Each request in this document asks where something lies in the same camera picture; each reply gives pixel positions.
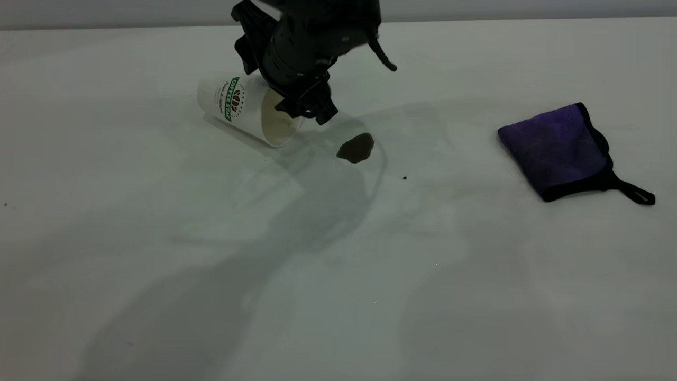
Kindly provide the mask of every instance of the purple towel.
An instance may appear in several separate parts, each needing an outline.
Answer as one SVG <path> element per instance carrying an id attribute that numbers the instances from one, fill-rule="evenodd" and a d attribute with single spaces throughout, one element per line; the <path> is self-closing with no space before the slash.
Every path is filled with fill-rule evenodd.
<path id="1" fill-rule="evenodd" d="M 508 125 L 498 135 L 545 202 L 609 189 L 619 189 L 639 204 L 656 202 L 654 195 L 613 173 L 609 144 L 582 103 Z"/>

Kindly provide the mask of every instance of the white table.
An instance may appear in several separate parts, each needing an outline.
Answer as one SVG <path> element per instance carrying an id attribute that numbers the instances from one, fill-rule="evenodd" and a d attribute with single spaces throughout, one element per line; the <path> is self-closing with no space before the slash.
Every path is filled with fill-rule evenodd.
<path id="1" fill-rule="evenodd" d="M 196 103 L 240 35 L 0 33 L 0 379 L 677 380 L 677 19 L 386 24 L 279 150 Z M 530 189 L 573 102 L 655 207 Z"/>

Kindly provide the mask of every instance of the coffee spill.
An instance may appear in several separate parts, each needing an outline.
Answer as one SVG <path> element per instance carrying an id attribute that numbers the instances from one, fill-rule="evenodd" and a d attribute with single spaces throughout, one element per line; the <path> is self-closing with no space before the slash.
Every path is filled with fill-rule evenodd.
<path id="1" fill-rule="evenodd" d="M 356 137 L 343 143 L 338 150 L 336 157 L 346 159 L 352 164 L 369 159 L 374 148 L 374 138 L 369 133 L 357 135 Z"/>

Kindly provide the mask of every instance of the tipped over cup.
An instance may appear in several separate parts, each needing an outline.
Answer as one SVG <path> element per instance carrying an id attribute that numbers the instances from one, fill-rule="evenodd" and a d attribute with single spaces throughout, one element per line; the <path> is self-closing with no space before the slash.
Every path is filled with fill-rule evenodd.
<path id="1" fill-rule="evenodd" d="M 277 111 L 282 100 L 261 75 L 213 73 L 202 78 L 198 88 L 204 112 L 276 148 L 284 146 L 303 121 Z"/>

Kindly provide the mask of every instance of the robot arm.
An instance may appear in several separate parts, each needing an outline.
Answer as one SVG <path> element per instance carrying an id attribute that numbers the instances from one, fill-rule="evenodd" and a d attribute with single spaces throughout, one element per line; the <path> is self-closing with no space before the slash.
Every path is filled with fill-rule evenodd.
<path id="1" fill-rule="evenodd" d="M 321 125 L 338 111 L 331 100 L 328 69 L 339 56 L 369 44 L 392 71 L 378 44 L 378 0 L 263 0 L 280 11 L 275 21 L 250 0 L 237 4 L 232 17 L 244 29 L 236 44 L 247 74 L 259 69 L 284 97 L 276 106 L 291 117 L 316 118 Z"/>

